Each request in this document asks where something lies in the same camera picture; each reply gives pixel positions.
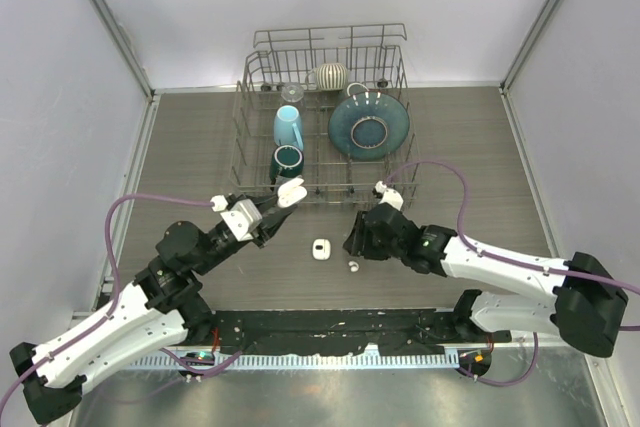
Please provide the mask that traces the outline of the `white earbud charging case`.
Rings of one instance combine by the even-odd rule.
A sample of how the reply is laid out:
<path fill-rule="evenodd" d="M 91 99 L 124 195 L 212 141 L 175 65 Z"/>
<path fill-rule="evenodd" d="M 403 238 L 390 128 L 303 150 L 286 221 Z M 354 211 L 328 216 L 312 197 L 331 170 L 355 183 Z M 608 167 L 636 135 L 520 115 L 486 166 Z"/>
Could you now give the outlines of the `white earbud charging case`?
<path fill-rule="evenodd" d="M 317 261 L 327 261 L 331 257 L 332 246 L 328 239 L 318 238 L 312 243 L 312 257 Z"/>

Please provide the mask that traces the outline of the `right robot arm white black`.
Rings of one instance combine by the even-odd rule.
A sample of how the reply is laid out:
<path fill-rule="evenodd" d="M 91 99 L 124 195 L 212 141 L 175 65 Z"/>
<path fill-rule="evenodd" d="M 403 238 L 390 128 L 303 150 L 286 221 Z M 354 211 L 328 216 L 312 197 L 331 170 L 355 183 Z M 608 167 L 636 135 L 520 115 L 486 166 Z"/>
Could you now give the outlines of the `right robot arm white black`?
<path fill-rule="evenodd" d="M 466 291 L 451 327 L 465 342 L 484 333 L 557 335 L 591 356 L 613 354 L 628 296 L 594 256 L 535 257 L 463 240 L 453 229 L 417 226 L 388 203 L 357 213 L 344 250 L 367 260 L 395 258 L 419 274 L 467 279 L 501 294 Z"/>

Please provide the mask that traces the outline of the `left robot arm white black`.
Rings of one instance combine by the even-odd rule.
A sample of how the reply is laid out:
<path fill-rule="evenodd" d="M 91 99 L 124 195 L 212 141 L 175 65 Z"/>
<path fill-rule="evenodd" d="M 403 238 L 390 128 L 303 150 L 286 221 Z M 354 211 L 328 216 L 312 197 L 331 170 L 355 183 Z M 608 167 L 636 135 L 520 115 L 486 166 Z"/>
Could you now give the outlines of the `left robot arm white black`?
<path fill-rule="evenodd" d="M 156 257 L 132 282 L 115 282 L 101 309 L 48 342 L 15 346 L 15 384 L 35 422 L 63 417 L 106 378 L 150 352 L 183 342 L 205 344 L 213 313 L 199 294 L 200 277 L 250 243 L 264 246 L 306 195 L 293 180 L 262 197 L 212 197 L 206 205 L 221 220 L 210 231 L 188 221 L 173 223 Z"/>

